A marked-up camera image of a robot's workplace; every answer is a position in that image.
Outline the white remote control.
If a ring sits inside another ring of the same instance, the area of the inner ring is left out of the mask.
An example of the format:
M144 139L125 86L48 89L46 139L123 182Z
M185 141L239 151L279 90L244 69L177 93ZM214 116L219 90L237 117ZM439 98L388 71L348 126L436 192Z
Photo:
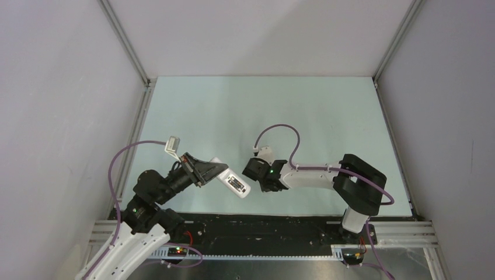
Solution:
M217 175L215 179L221 182L239 198L245 198L251 191L251 186L229 166Z

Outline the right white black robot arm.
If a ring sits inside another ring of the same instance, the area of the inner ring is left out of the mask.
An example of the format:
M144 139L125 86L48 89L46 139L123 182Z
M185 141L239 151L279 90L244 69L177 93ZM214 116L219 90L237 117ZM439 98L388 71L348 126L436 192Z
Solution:
M345 154L337 166L298 166L257 155L242 174L258 182L263 192L303 187L335 191L347 204L339 236L349 244L360 239L366 221L378 215L387 182L386 175L354 154Z

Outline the AAA battery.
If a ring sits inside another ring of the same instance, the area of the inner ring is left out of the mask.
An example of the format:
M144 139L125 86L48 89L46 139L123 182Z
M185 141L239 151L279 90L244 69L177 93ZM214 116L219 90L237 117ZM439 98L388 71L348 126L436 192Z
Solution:
M230 176L228 178L228 184L230 184L236 191L243 193L245 192L245 185L239 181L235 176Z

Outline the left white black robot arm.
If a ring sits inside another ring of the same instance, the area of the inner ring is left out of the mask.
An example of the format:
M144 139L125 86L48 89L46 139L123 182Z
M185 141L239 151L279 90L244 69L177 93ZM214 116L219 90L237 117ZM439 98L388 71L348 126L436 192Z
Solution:
M189 186L206 185L228 165L198 160L189 153L179 162L180 166L166 177L155 170L139 175L133 198L125 210L117 212L115 230L76 279L127 279L155 250L183 238L185 220L161 206Z

